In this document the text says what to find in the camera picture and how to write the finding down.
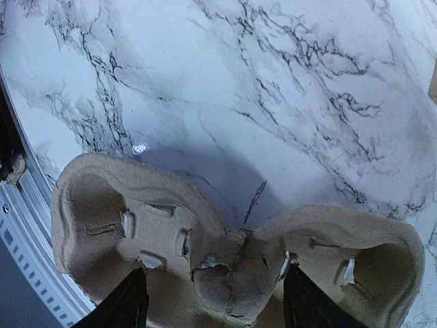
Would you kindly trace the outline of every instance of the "torn cardboard edge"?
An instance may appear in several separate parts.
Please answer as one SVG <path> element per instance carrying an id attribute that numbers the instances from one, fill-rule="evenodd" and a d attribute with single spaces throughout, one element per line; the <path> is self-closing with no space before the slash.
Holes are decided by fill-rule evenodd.
<path id="1" fill-rule="evenodd" d="M 357 320 L 398 328 L 423 276 L 421 240 L 406 223 L 304 206 L 232 232 L 189 182 L 103 154 L 65 168 L 51 210 L 57 269 L 94 301 L 141 262 L 157 268 L 147 274 L 156 327 L 280 327 L 279 280 L 293 258 Z"/>
<path id="2" fill-rule="evenodd" d="M 429 87 L 429 97 L 437 105 L 437 60 L 434 66 L 434 73 L 432 75 L 431 86 Z"/>

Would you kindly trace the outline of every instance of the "marble table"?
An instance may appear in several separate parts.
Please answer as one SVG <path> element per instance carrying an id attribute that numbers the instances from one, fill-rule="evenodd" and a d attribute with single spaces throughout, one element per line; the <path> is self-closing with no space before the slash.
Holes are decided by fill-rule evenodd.
<path id="1" fill-rule="evenodd" d="M 407 221 L 427 264 L 404 327 L 437 327 L 436 0 L 1 0 L 0 36 L 51 183 L 105 152 L 234 229 L 310 203 Z"/>

